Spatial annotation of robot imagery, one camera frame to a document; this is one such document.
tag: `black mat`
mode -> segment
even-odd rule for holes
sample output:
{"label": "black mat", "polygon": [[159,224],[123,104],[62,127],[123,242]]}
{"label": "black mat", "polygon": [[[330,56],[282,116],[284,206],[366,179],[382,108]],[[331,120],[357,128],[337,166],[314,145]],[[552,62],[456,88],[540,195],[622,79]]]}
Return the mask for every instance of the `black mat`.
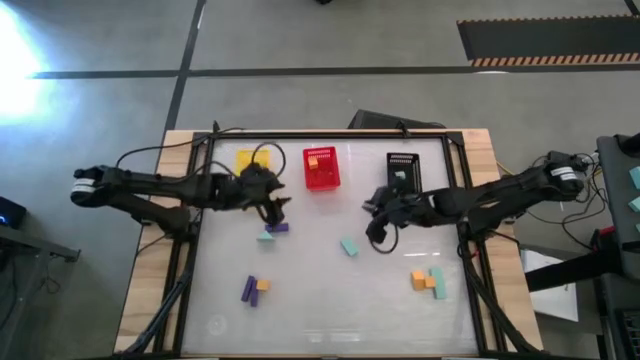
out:
{"label": "black mat", "polygon": [[638,61],[640,18],[633,16],[458,21],[474,66]]}

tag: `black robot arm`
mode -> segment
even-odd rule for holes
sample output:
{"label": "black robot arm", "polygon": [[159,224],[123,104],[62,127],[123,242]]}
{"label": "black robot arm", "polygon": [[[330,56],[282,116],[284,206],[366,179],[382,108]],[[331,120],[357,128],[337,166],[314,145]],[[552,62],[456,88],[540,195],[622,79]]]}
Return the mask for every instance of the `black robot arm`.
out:
{"label": "black robot arm", "polygon": [[176,198],[187,206],[216,211],[255,207],[270,225],[282,222],[282,206],[289,200],[270,199],[271,192],[284,185],[273,172],[257,163],[251,163],[237,177],[213,173],[176,178],[108,166],[79,169],[74,177],[71,200],[76,205],[111,206],[129,213],[138,222],[153,221],[170,234],[187,230],[189,210],[186,207],[165,208],[137,195]]}
{"label": "black robot arm", "polygon": [[460,224],[465,239],[481,240],[505,218],[518,217],[539,202],[575,200],[584,188],[578,173],[584,173],[588,165],[576,155],[550,152],[544,164],[517,175],[469,189],[420,194],[408,192],[405,180],[397,178],[364,203],[363,208],[373,216],[366,233],[369,240],[380,244],[389,223],[401,229]]}

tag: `gray concrete floor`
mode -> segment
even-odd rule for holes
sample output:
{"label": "gray concrete floor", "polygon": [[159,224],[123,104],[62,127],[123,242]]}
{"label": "gray concrete floor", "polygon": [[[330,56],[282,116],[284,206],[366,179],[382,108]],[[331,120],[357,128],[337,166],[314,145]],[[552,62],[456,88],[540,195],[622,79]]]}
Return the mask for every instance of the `gray concrete floor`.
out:
{"label": "gray concrete floor", "polygon": [[[57,295],[39,294],[14,351],[67,359],[110,353],[140,232],[126,215],[68,199],[73,170],[113,164],[124,151],[159,144],[175,79],[21,80],[29,71],[176,70],[195,0],[10,1],[0,4],[0,195],[25,205],[25,229],[82,249],[74,266],[52,264]],[[625,14],[622,0],[209,0],[192,68],[466,65],[456,20]],[[358,108],[448,127],[491,130],[514,171],[549,150],[592,152],[599,135],[638,131],[635,72],[315,76],[189,79],[178,129],[344,128]],[[126,165],[152,171],[157,153]],[[559,219],[576,207],[533,209]],[[586,239],[606,214],[575,224]],[[525,244],[579,252],[553,225],[517,224]],[[595,356],[598,331],[541,318],[545,347]]]}

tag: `light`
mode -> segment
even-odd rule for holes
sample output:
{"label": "light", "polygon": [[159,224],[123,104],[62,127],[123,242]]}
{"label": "light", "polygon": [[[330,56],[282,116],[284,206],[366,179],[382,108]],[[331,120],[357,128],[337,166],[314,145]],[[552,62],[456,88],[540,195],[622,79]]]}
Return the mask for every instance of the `light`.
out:
{"label": "light", "polygon": [[7,5],[0,3],[0,126],[23,121],[15,116],[33,112],[41,85],[28,79],[41,66],[19,21]]}

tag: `red plastic basket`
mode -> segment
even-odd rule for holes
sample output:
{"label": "red plastic basket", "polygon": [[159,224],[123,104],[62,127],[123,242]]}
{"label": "red plastic basket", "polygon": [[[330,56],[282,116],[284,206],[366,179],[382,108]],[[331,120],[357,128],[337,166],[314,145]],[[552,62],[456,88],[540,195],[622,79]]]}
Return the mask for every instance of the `red plastic basket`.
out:
{"label": "red plastic basket", "polygon": [[[311,169],[309,159],[315,158],[318,167]],[[338,157],[333,146],[324,148],[304,149],[302,151],[304,161],[304,178],[307,189],[311,191],[332,190],[340,186],[340,171],[338,170]]]}

